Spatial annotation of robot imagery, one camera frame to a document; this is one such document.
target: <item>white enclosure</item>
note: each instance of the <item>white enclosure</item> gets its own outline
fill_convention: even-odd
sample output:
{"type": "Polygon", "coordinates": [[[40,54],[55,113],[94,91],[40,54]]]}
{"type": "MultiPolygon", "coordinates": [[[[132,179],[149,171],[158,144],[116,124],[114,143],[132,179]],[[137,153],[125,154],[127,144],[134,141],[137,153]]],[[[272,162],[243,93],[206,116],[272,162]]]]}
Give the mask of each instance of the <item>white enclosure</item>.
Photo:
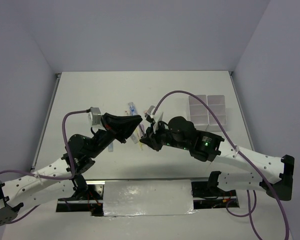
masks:
{"type": "MultiPolygon", "coordinates": [[[[128,108],[128,102],[131,101],[142,112],[150,105],[156,105],[167,92],[177,89],[196,95],[224,95],[229,112],[228,134],[236,144],[251,149],[247,129],[227,71],[64,72],[56,91],[36,168],[50,164],[65,152],[60,126],[67,112],[96,106],[104,112],[123,115],[123,111],[128,108]]],[[[168,121],[178,115],[186,117],[187,106],[188,96],[175,94],[167,98],[160,109],[164,111],[164,119],[168,121]]],[[[68,136],[75,133],[90,135],[87,115],[70,117],[66,123],[66,130],[68,136]]],[[[209,172],[213,170],[245,172],[216,163],[217,159],[211,164],[200,162],[190,157],[187,151],[179,149],[164,147],[155,152],[144,147],[141,151],[139,146],[129,139],[126,144],[115,142],[113,152],[105,150],[95,160],[95,165],[84,174],[86,179],[190,178],[209,176],[209,172]]],[[[122,188],[109,189],[124,191],[122,188]]],[[[237,191],[240,208],[231,209],[233,212],[243,214],[248,211],[246,194],[246,191],[237,191]]],[[[162,194],[160,201],[172,201],[174,196],[175,191],[162,194]]],[[[276,201],[265,193],[258,192],[257,197],[258,205],[253,217],[258,231],[265,239],[281,240],[284,236],[284,223],[278,220],[281,213],[276,201]]],[[[92,217],[88,212],[57,213],[56,204],[57,201],[43,204],[20,223],[8,225],[3,240],[12,237],[32,240],[34,235],[37,240],[68,240],[80,238],[82,235],[87,239],[110,240],[246,240],[255,237],[248,218],[233,217],[224,208],[200,209],[193,214],[177,216],[113,218],[92,217]]],[[[147,199],[144,199],[142,204],[147,205],[147,199]]],[[[178,209],[169,209],[169,212],[178,213],[178,209]]]]}

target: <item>cable tie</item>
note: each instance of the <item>cable tie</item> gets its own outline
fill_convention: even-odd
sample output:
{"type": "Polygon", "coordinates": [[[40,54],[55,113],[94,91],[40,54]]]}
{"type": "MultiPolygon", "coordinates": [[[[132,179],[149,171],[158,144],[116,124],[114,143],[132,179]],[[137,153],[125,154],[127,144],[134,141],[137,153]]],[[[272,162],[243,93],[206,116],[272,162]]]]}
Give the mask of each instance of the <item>cable tie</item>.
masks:
{"type": "Polygon", "coordinates": [[[41,177],[40,177],[40,174],[38,173],[38,172],[36,172],[35,174],[34,174],[34,177],[36,178],[36,179],[38,179],[39,180],[39,182],[40,182],[40,185],[44,185],[44,183],[42,182],[42,179],[41,179],[41,177]]]}
{"type": "Polygon", "coordinates": [[[240,152],[240,147],[238,145],[235,145],[235,157],[237,157],[238,153],[240,152]]]}

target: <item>wire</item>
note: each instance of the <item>wire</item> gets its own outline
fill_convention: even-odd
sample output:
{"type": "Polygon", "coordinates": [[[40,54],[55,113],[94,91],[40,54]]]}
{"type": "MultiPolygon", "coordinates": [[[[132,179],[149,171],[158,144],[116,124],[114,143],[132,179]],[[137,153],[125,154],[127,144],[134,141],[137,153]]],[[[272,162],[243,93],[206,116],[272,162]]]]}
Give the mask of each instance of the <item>wire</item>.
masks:
{"type": "Polygon", "coordinates": [[[61,199],[65,202],[65,205],[68,208],[69,212],[71,212],[71,207],[70,207],[70,204],[68,203],[68,201],[65,198],[61,198],[61,199]]]}
{"type": "Polygon", "coordinates": [[[88,199],[88,209],[89,209],[89,212],[91,212],[90,205],[89,205],[89,193],[87,193],[87,195],[88,195],[88,197],[87,197],[87,199],[88,199]]]}
{"type": "Polygon", "coordinates": [[[259,233],[257,232],[257,230],[255,228],[254,221],[252,220],[250,192],[249,192],[249,190],[247,190],[246,192],[248,194],[248,212],[249,212],[250,224],[251,224],[252,230],[253,230],[254,234],[256,235],[256,237],[259,240],[262,240],[262,238],[260,237],[259,233]]]}
{"type": "Polygon", "coordinates": [[[193,190],[191,190],[191,195],[192,195],[194,198],[200,198],[200,199],[205,199],[205,200],[216,200],[216,199],[219,198],[218,196],[215,196],[215,197],[206,197],[206,196],[200,196],[200,195],[198,195],[198,194],[195,194],[195,195],[194,195],[193,190]]]}
{"type": "Polygon", "coordinates": [[[92,195],[91,191],[89,191],[91,197],[96,201],[96,203],[98,204],[98,206],[101,206],[101,203],[99,203],[99,201],[97,199],[95,199],[95,197],[92,195]]]}
{"type": "MultiPolygon", "coordinates": [[[[222,133],[224,134],[225,138],[228,140],[228,142],[231,144],[231,146],[236,149],[236,145],[234,144],[234,142],[230,139],[229,135],[227,134],[226,130],[224,129],[224,127],[221,125],[219,119],[217,118],[217,116],[214,114],[214,112],[210,109],[210,107],[204,102],[202,101],[199,97],[197,97],[196,95],[187,92],[187,91],[182,91],[182,90],[175,90],[175,91],[171,91],[169,93],[167,93],[166,95],[163,96],[163,98],[158,102],[158,104],[156,105],[154,111],[153,111],[153,115],[156,114],[156,112],[158,111],[159,106],[162,104],[162,102],[170,95],[172,94],[176,94],[176,93],[180,93],[180,94],[187,94],[190,95],[191,97],[195,98],[196,100],[198,100],[201,104],[204,105],[204,107],[211,113],[211,115],[213,116],[213,118],[215,119],[216,123],[218,124],[218,126],[220,127],[222,133]]],[[[270,182],[267,180],[267,178],[265,177],[265,175],[256,167],[256,165],[254,165],[254,163],[246,156],[244,155],[241,151],[238,151],[238,154],[243,157],[252,167],[253,169],[262,177],[262,179],[264,180],[265,184],[267,185],[267,187],[270,189],[273,197],[275,198],[276,202],[278,203],[278,206],[281,210],[282,216],[283,216],[283,220],[284,220],[284,225],[285,225],[285,237],[284,240],[288,240],[289,239],[289,223],[288,223],[288,218],[287,218],[287,214],[285,212],[284,206],[282,205],[276,191],[274,190],[274,188],[272,187],[272,185],[270,184],[270,182]]]]}
{"type": "Polygon", "coordinates": [[[40,205],[37,205],[35,207],[33,207],[30,211],[28,211],[25,215],[19,217],[17,220],[11,221],[7,224],[15,224],[17,222],[19,222],[20,220],[24,219],[26,216],[28,216],[30,213],[32,213],[37,207],[39,207],[40,205]]]}
{"type": "MultiPolygon", "coordinates": [[[[74,159],[72,157],[72,153],[70,151],[70,147],[68,144],[68,140],[67,140],[67,134],[66,134],[66,120],[70,115],[74,115],[74,114],[83,114],[83,113],[88,113],[90,110],[82,110],[82,111],[72,111],[67,113],[63,120],[62,120],[62,136],[63,136],[63,141],[65,144],[65,149],[66,152],[68,154],[69,157],[69,162],[70,162],[70,169],[71,169],[71,176],[67,176],[67,177],[58,177],[58,176],[45,176],[45,175],[38,175],[40,178],[42,179],[50,179],[50,180],[70,180],[75,176],[75,163],[74,163],[74,159]]],[[[21,171],[21,170],[3,170],[0,171],[0,175],[1,174],[5,174],[5,173],[15,173],[15,174],[22,174],[22,175],[26,175],[26,176],[31,176],[34,177],[35,174],[31,173],[31,172],[27,172],[27,171],[21,171]]]]}
{"type": "Polygon", "coordinates": [[[90,132],[93,134],[93,136],[96,135],[92,127],[90,127],[90,132]]]}
{"type": "Polygon", "coordinates": [[[228,201],[230,201],[230,199],[231,199],[231,197],[232,197],[232,193],[231,193],[231,191],[229,191],[229,193],[230,193],[230,197],[229,197],[229,198],[227,198],[227,200],[228,200],[228,201]]]}
{"type": "Polygon", "coordinates": [[[253,190],[253,195],[254,195],[254,204],[253,204],[253,208],[252,208],[252,210],[249,210],[248,213],[243,214],[243,215],[239,215],[239,214],[235,214],[235,213],[233,213],[233,212],[231,212],[231,211],[229,210],[229,204],[230,204],[230,203],[233,203],[233,202],[236,201],[237,199],[231,199],[231,200],[229,200],[229,201],[226,203],[226,205],[225,205],[225,209],[226,209],[227,212],[228,212],[229,214],[231,214],[232,216],[235,216],[235,217],[238,217],[238,218],[244,218],[244,217],[247,217],[247,216],[251,215],[251,214],[254,212],[254,210],[256,209],[256,206],[257,206],[257,194],[256,194],[256,191],[255,191],[255,190],[253,190]]]}

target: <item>white wall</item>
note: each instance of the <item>white wall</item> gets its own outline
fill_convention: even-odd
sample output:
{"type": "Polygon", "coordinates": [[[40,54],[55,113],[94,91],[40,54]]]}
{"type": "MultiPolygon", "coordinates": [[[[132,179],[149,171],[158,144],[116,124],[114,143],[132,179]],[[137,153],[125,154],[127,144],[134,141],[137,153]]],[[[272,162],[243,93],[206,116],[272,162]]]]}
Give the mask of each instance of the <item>white wall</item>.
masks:
{"type": "Polygon", "coordinates": [[[234,70],[269,0],[18,0],[55,72],[234,70]]]}
{"type": "Polygon", "coordinates": [[[0,0],[0,171],[30,170],[55,79],[14,10],[0,0]]]}
{"type": "Polygon", "coordinates": [[[292,201],[284,206],[300,240],[300,0],[270,1],[234,81],[256,149],[295,157],[292,201]]]}

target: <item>small object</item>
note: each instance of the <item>small object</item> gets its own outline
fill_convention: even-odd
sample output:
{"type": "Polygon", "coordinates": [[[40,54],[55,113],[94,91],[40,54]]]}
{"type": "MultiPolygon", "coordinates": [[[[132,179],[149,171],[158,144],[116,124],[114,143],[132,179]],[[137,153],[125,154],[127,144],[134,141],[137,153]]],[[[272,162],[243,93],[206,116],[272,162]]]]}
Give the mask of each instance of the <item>small object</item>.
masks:
{"type": "Polygon", "coordinates": [[[129,110],[130,110],[131,116],[138,115],[136,106],[135,106],[135,104],[132,101],[128,103],[128,106],[129,106],[129,110]]]}
{"type": "Polygon", "coordinates": [[[130,136],[130,138],[131,138],[131,140],[132,140],[132,142],[133,142],[134,144],[137,144],[137,143],[139,142],[138,138],[137,138],[136,135],[134,135],[133,133],[132,133],[132,135],[130,136]]]}
{"type": "MultiPolygon", "coordinates": [[[[124,114],[126,116],[130,116],[130,112],[129,111],[124,111],[124,114]]],[[[134,133],[131,134],[130,139],[132,140],[132,142],[134,142],[134,144],[139,143],[139,138],[137,138],[134,133]]]]}
{"type": "Polygon", "coordinates": [[[154,121],[154,124],[153,124],[153,132],[156,133],[156,131],[158,130],[159,126],[159,122],[162,121],[164,117],[164,112],[161,111],[161,112],[157,112],[154,116],[153,116],[153,121],[154,121]]]}
{"type": "Polygon", "coordinates": [[[88,120],[92,128],[106,130],[101,123],[101,111],[98,107],[91,107],[88,114],[88,120]]]}
{"type": "Polygon", "coordinates": [[[149,109],[148,110],[145,110],[143,113],[144,113],[144,116],[145,116],[145,120],[147,120],[149,123],[153,123],[153,121],[154,121],[154,115],[152,115],[152,112],[153,112],[153,110],[155,109],[156,107],[155,106],[153,106],[153,105],[151,105],[150,107],[149,107],[149,109]]]}
{"type": "MultiPolygon", "coordinates": [[[[135,134],[138,136],[138,139],[140,140],[140,136],[139,136],[139,134],[138,134],[137,129],[134,130],[134,132],[135,132],[135,134]]],[[[143,147],[142,147],[143,143],[141,143],[139,140],[138,140],[138,142],[139,142],[140,149],[141,149],[141,151],[143,151],[143,150],[144,150],[143,147]]]]}
{"type": "Polygon", "coordinates": [[[139,124],[140,136],[144,136],[145,134],[145,126],[143,124],[139,124]]]}
{"type": "Polygon", "coordinates": [[[34,174],[34,177],[36,178],[36,179],[38,179],[39,180],[39,182],[40,182],[40,185],[41,186],[43,186],[44,185],[44,183],[42,182],[42,180],[41,180],[41,177],[40,177],[40,174],[39,174],[39,172],[36,172],[35,174],[34,174]]]}
{"type": "Polygon", "coordinates": [[[236,145],[235,146],[235,156],[238,155],[239,151],[240,151],[240,148],[239,148],[239,146],[236,145]]]}
{"type": "MultiPolygon", "coordinates": [[[[131,115],[131,116],[138,115],[136,106],[135,106],[135,104],[134,104],[132,101],[128,103],[128,106],[129,106],[129,110],[130,110],[130,115],[131,115]]],[[[146,134],[145,134],[145,126],[143,126],[143,128],[142,128],[142,126],[143,126],[142,124],[139,125],[140,136],[146,135],[146,134]]]]}
{"type": "Polygon", "coordinates": [[[111,142],[109,145],[108,145],[108,152],[109,153],[112,153],[114,151],[114,142],[111,142]]]}

